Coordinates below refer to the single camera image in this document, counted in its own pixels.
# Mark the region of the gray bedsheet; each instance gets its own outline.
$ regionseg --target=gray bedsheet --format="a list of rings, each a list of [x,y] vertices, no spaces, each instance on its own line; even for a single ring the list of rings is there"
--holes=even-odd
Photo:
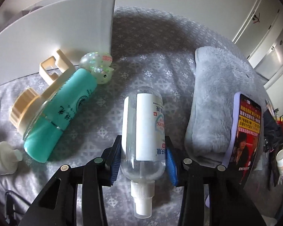
[[[112,30],[112,80],[100,85],[71,121],[48,162],[32,160],[23,150],[23,141],[8,121],[8,111],[27,87],[41,93],[46,83],[38,74],[0,86],[0,141],[6,140],[23,152],[15,174],[0,176],[0,202],[7,189],[32,202],[63,164],[85,165],[100,156],[121,134],[124,98],[137,86],[157,89],[164,101],[165,133],[175,146],[183,148],[190,117],[195,81],[195,49],[202,46],[227,48],[246,60],[228,39],[186,18],[152,9],[115,9]],[[174,188],[165,173],[155,183],[153,212],[148,219],[133,215],[130,181],[120,171],[111,188],[103,188],[109,225],[177,225],[182,188]],[[78,225],[82,223],[81,194],[78,192]],[[21,202],[18,211],[27,206]],[[208,210],[205,211],[208,223]]]

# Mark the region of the clear bottle cap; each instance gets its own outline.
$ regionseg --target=clear bottle cap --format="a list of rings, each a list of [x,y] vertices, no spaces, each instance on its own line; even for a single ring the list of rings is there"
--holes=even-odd
[[[131,196],[134,198],[134,216],[149,218],[152,215],[152,197],[154,196],[155,182],[137,183],[131,181]]]

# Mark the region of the white plastic bottle with orange label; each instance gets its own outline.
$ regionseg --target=white plastic bottle with orange label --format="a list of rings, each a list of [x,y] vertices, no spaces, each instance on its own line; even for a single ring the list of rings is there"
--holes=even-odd
[[[165,154],[162,97],[150,87],[138,87],[124,101],[121,159],[122,172],[131,180],[137,218],[152,215],[154,181],[165,171]]]

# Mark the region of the silver screw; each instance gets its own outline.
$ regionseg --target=silver screw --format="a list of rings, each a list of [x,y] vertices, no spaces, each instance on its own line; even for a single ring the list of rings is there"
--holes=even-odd
[[[103,158],[101,158],[101,157],[97,157],[97,158],[94,159],[94,163],[99,164],[99,163],[102,163],[102,162],[103,162]]]
[[[65,172],[65,171],[68,170],[68,168],[69,168],[68,165],[63,165],[63,166],[61,166],[61,171]]]
[[[185,158],[185,159],[183,159],[183,163],[184,164],[191,164],[192,160],[190,158]]]
[[[218,165],[217,166],[218,171],[224,172],[225,171],[225,166],[223,165]]]

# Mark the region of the circular black logo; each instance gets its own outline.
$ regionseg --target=circular black logo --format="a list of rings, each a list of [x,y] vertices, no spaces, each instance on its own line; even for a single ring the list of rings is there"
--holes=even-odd
[[[81,96],[79,98],[79,100],[77,101],[77,111],[79,109],[79,107],[81,106],[81,104],[87,99],[87,96]]]

